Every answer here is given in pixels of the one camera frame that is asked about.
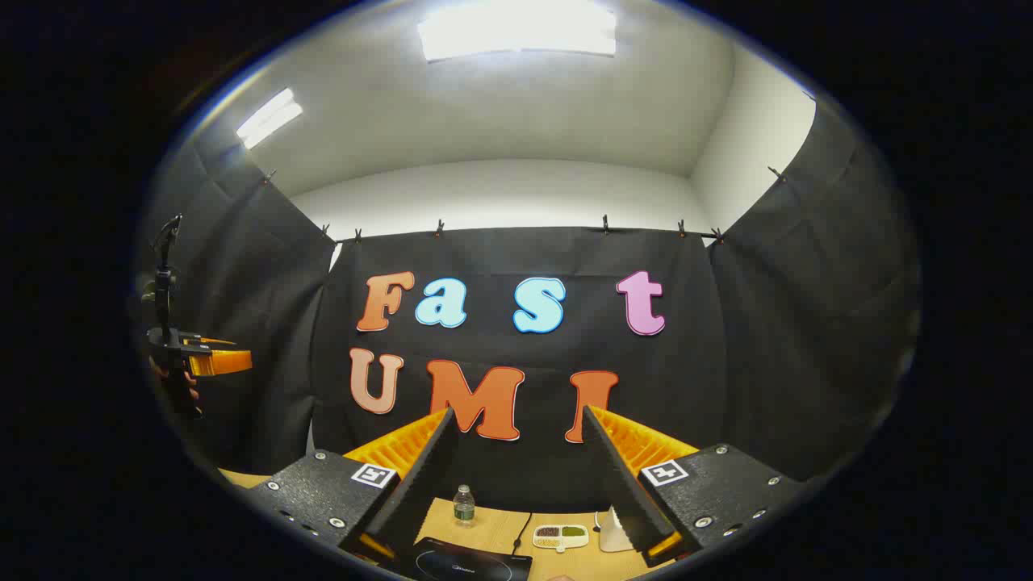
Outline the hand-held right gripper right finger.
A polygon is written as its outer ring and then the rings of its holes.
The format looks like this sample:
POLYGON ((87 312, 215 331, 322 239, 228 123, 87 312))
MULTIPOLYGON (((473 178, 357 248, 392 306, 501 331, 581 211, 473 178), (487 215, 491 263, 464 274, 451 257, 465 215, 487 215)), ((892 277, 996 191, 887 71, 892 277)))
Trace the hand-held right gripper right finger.
POLYGON ((805 491, 731 444, 698 449, 590 405, 582 423, 604 498, 648 565, 752 536, 805 491))

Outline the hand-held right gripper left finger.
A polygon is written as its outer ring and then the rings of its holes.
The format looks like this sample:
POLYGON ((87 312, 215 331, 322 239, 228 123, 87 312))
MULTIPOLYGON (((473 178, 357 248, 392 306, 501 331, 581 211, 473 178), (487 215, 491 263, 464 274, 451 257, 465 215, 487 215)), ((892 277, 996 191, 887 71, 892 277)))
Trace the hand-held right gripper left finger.
POLYGON ((277 525, 338 553, 397 562, 416 544, 458 442, 453 408, 347 454, 318 449, 245 490, 277 525))

